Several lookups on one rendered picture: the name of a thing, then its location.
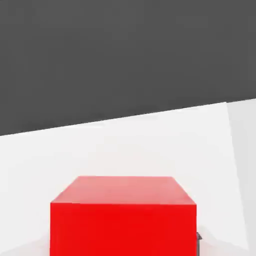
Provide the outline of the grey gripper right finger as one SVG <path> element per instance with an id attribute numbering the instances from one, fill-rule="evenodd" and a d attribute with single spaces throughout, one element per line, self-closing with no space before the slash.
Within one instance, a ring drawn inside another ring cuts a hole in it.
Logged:
<path id="1" fill-rule="evenodd" d="M 204 226 L 198 226 L 202 237 L 199 242 L 199 256 L 250 256 L 247 249 L 216 239 Z"/>

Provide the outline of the small red cube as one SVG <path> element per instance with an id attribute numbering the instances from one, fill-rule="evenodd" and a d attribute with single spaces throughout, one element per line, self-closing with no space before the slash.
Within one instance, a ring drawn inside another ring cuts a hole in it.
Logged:
<path id="1" fill-rule="evenodd" d="M 79 176 L 50 203 L 49 256 L 197 256 L 197 205 L 172 177 Z"/>

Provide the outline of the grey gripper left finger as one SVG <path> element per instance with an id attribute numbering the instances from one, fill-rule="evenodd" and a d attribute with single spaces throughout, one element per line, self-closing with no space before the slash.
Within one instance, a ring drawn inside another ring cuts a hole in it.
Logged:
<path id="1" fill-rule="evenodd" d="M 11 253 L 11 256 L 50 256 L 49 233 L 38 240 L 15 248 Z"/>

